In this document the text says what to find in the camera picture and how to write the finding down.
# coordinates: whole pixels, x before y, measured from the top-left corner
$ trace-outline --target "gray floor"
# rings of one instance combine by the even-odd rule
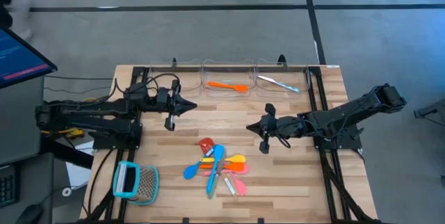
[[[302,4],[305,0],[32,0],[37,7],[197,4]],[[314,0],[315,4],[445,3],[445,0]],[[318,10],[327,64],[342,67],[350,98],[388,82],[410,101],[393,115],[364,121],[366,169],[380,219],[443,223],[445,129],[415,120],[412,111],[445,98],[445,10]],[[193,58],[317,64],[306,10],[33,13],[31,44],[59,67],[57,75],[110,77],[117,64]],[[85,90],[107,81],[46,79],[46,86]],[[105,91],[93,92],[91,97]],[[47,91],[45,99],[82,99]],[[54,210],[73,221],[79,196]]]

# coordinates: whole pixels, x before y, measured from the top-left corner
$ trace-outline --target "computer monitor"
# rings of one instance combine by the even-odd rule
[[[9,29],[0,29],[0,88],[49,74],[57,67]]]

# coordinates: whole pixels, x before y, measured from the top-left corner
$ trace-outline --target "wooden tabletop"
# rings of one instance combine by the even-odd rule
[[[340,68],[320,67],[329,107],[347,102]],[[121,88],[129,86],[132,70],[133,66],[130,65],[116,67],[115,78]],[[192,223],[256,223],[258,218],[265,218],[266,223],[330,223],[320,158],[313,139],[292,138],[289,140],[292,147],[287,149],[276,138],[272,138],[269,141],[270,153],[262,154],[259,151],[260,137],[245,129],[246,125],[259,121],[265,113],[267,102],[274,104],[277,118],[311,111],[307,92],[296,96],[268,91],[264,89],[266,85],[263,83],[261,87],[250,89],[247,95],[237,95],[199,87],[200,81],[197,79],[200,76],[197,78],[192,72],[178,75],[183,86],[181,95],[195,102],[198,107],[176,118],[176,129],[173,132],[164,128],[167,114],[142,114],[143,138],[134,162],[158,168],[159,193],[152,205],[139,207],[128,204],[126,222],[180,223],[182,218],[189,217]],[[238,75],[245,74],[233,73],[227,79],[234,80]],[[280,77],[280,74],[271,74],[274,75],[275,78]],[[301,86],[302,74],[295,75],[295,83],[288,82],[285,77],[282,81],[292,86]],[[159,85],[170,87],[171,78],[165,77]],[[321,109],[316,82],[314,91],[318,108]],[[122,94],[116,91],[111,100],[120,97]],[[202,157],[198,141],[206,137],[212,138],[216,144],[224,145],[227,156],[246,156],[250,172],[237,176],[248,188],[246,196],[235,200],[220,179],[215,197],[209,200],[205,192],[207,177],[196,175],[190,180],[183,178],[184,169]],[[102,150],[95,153],[90,182],[107,152]],[[110,187],[115,153],[113,151],[100,171],[92,195],[92,209]],[[350,150],[339,150],[339,156],[349,193],[365,213],[377,218],[364,162]],[[85,205],[88,204],[90,186],[89,183]],[[341,218],[336,189],[334,194],[337,215]],[[114,218],[118,215],[119,202],[116,198]]]

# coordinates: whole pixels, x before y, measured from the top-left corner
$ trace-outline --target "keyboard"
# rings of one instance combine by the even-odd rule
[[[0,168],[0,207],[11,205],[19,200],[18,182],[14,165]]]

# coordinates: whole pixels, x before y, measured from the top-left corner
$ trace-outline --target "orange spoon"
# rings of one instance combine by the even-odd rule
[[[212,168],[213,164],[200,164],[200,168]],[[233,171],[244,170],[244,163],[232,162],[230,164],[224,165],[223,168],[230,169]]]
[[[231,89],[235,90],[238,93],[246,93],[248,91],[248,87],[246,85],[234,85],[234,86],[231,86],[231,85],[218,83],[218,82],[212,82],[212,81],[207,82],[207,85],[215,86],[215,87],[219,87],[219,88],[231,88]]]

